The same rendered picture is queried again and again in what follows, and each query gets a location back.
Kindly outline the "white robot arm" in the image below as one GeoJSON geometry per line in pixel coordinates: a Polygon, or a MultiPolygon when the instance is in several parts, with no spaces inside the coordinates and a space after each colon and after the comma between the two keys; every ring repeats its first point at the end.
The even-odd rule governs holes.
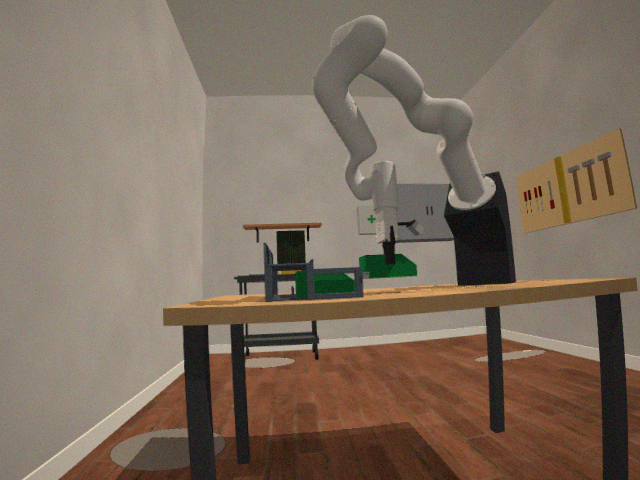
{"type": "Polygon", "coordinates": [[[351,192],[361,201],[373,199],[373,211],[399,209],[393,162],[372,164],[367,178],[357,169],[377,150],[348,91],[349,84],[364,70],[361,74],[378,82],[398,100],[414,128],[444,138],[437,155],[456,191],[456,195],[453,189],[449,192],[450,205],[459,210],[484,205],[493,197],[496,186],[480,172],[468,141],[473,124],[470,107],[458,99],[429,97],[416,71],[403,58],[384,49],[387,37],[384,21],[374,15],[339,27],[331,37],[331,51],[318,66],[312,82],[317,102],[349,152],[344,176],[351,192]]]}

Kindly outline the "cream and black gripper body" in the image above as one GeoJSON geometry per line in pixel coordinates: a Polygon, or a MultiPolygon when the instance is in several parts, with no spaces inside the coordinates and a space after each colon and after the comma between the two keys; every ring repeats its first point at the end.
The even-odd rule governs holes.
{"type": "Polygon", "coordinates": [[[376,218],[376,235],[377,243],[380,244],[388,239],[390,242],[390,226],[394,228],[395,241],[399,238],[398,222],[397,222],[397,209],[381,209],[375,211],[376,218]],[[398,236],[398,237],[397,237],[398,236]],[[396,238],[397,237],[397,238],[396,238]]]}

